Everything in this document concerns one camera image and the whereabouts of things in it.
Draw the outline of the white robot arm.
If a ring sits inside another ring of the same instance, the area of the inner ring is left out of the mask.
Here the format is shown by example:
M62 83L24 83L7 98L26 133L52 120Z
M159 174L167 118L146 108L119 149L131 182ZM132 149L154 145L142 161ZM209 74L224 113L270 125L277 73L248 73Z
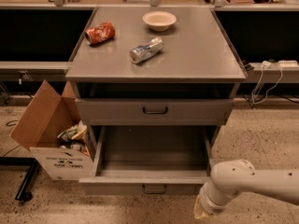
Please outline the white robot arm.
M193 215L196 219L219 215L243 192L298 205L299 171L259 170L247 160L219 162L212 167L210 180L200 188Z

